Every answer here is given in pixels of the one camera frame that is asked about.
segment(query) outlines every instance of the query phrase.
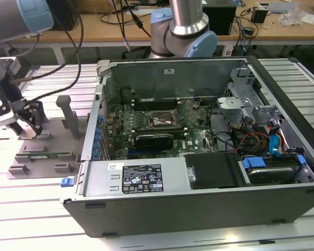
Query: black box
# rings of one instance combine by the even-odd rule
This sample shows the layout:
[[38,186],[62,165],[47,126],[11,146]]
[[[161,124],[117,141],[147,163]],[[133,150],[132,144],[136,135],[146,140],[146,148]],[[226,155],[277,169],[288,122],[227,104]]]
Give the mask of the black box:
[[251,15],[251,21],[256,22],[258,24],[262,24],[265,21],[267,13],[268,13],[267,9],[254,8]]
[[[74,6],[77,7],[77,0],[70,0]],[[47,0],[49,8],[52,13],[55,14],[56,18],[61,23],[62,27],[54,18],[54,25],[52,30],[73,30],[78,20],[78,14],[74,10],[71,4],[63,0]]]
[[216,35],[229,35],[236,5],[233,0],[205,0],[203,11],[209,17],[209,29]]

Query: workbench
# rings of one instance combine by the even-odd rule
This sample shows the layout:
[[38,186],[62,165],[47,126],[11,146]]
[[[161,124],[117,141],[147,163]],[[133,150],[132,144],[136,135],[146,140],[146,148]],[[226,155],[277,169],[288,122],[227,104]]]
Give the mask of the workbench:
[[[254,6],[258,0],[244,0],[246,6],[237,8],[237,15]],[[279,0],[267,0],[265,2],[279,2]],[[300,9],[309,14],[314,14],[314,0],[292,0],[292,2],[300,2]],[[85,28],[85,36],[83,47],[123,47],[124,42],[120,32],[120,28],[115,25],[102,23],[99,18],[101,14],[82,14]],[[278,22],[278,14],[270,14],[266,17],[265,23],[258,24],[259,32],[255,39],[251,41],[252,45],[302,45],[314,44],[314,25],[303,23],[302,26],[283,27]],[[125,14],[125,20],[130,20],[131,16]],[[110,15],[109,22],[117,22],[115,15]],[[150,16],[142,18],[144,28],[151,33]],[[245,26],[252,26],[250,22],[243,20]],[[126,36],[131,46],[150,46],[150,38],[137,26],[126,26]],[[80,27],[77,25],[71,32],[75,42],[80,40]],[[231,34],[229,36],[219,36],[218,45],[223,45],[223,56],[230,56],[233,47],[239,37],[237,24],[233,24]],[[15,48],[29,48],[33,46],[35,39],[21,38],[11,42]],[[2,48],[9,48],[6,44],[0,44]],[[62,48],[72,47],[66,34],[62,31],[46,31],[43,32],[38,48],[52,48],[59,64],[64,63],[64,55]]]
[[[263,59],[260,62],[314,128],[314,76],[300,63],[288,59]],[[48,72],[55,67],[41,66],[30,71],[29,75]],[[68,65],[21,88],[24,96],[32,98],[67,85],[75,78],[76,72],[77,65]],[[74,88],[61,93],[71,96],[71,107],[79,117],[85,117],[90,112],[95,87],[99,83],[96,64],[83,65],[82,73]],[[274,105],[270,95],[264,95]],[[63,117],[55,100],[56,95],[42,99],[49,119]],[[21,145],[13,131],[0,128],[0,250],[314,249],[314,208],[288,224],[89,238],[59,202],[59,197],[72,189],[61,188],[61,178],[7,179],[6,172]],[[184,220],[193,219],[189,215]]]

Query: motherboard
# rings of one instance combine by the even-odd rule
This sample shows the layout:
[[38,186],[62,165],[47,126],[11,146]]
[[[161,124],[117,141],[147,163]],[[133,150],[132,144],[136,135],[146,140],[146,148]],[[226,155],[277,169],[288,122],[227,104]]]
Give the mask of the motherboard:
[[174,104],[107,105],[104,131],[110,159],[179,157],[218,152],[209,132],[211,105],[201,100]]

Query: power supply label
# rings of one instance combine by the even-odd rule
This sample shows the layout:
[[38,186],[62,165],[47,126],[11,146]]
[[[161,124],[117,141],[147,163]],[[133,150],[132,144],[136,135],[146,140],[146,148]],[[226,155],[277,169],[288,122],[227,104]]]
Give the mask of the power supply label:
[[164,191],[160,164],[124,166],[122,170],[123,193]]

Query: blue connector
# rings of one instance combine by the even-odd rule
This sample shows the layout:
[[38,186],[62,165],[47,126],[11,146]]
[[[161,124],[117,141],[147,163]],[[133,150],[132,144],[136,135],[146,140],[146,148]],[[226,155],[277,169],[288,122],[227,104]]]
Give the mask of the blue connector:
[[95,129],[95,134],[100,135],[103,131],[100,128]]
[[73,178],[63,178],[61,187],[73,187]]
[[96,150],[92,151],[92,157],[98,157],[98,152]]
[[100,135],[95,135],[95,136],[94,136],[94,140],[95,140],[96,142],[100,142]]
[[244,169],[265,167],[266,163],[262,157],[248,157],[242,160]]
[[302,155],[298,155],[298,161],[300,162],[301,166],[304,166],[306,165],[306,160],[305,160],[305,157],[303,157]]
[[269,146],[269,150],[271,154],[276,154],[277,157],[281,157],[281,153],[278,152],[278,148],[279,148],[279,137],[276,134],[272,134],[270,136],[270,146]]
[[98,115],[98,124],[101,124],[101,123],[103,123],[104,122],[104,116],[102,116],[102,115]]

